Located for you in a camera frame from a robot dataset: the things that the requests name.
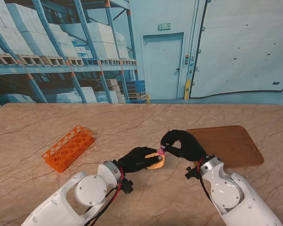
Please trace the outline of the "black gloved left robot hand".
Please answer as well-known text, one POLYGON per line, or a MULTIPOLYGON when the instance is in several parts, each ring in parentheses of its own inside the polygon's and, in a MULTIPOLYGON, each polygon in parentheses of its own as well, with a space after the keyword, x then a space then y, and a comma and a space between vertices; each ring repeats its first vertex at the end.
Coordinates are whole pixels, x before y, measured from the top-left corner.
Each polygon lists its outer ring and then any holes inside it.
POLYGON ((157 150, 149 147, 136 147, 117 161, 124 173, 134 173, 163 160, 157 150))

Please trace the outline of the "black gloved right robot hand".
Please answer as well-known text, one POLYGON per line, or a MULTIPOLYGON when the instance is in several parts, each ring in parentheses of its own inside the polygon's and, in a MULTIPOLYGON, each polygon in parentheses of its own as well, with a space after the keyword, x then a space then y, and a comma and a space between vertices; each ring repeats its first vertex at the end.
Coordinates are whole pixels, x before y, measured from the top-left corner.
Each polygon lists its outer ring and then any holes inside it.
POLYGON ((188 161, 200 161, 207 156, 197 139, 184 130, 168 131, 162 137, 160 144, 165 147, 165 152, 188 161))

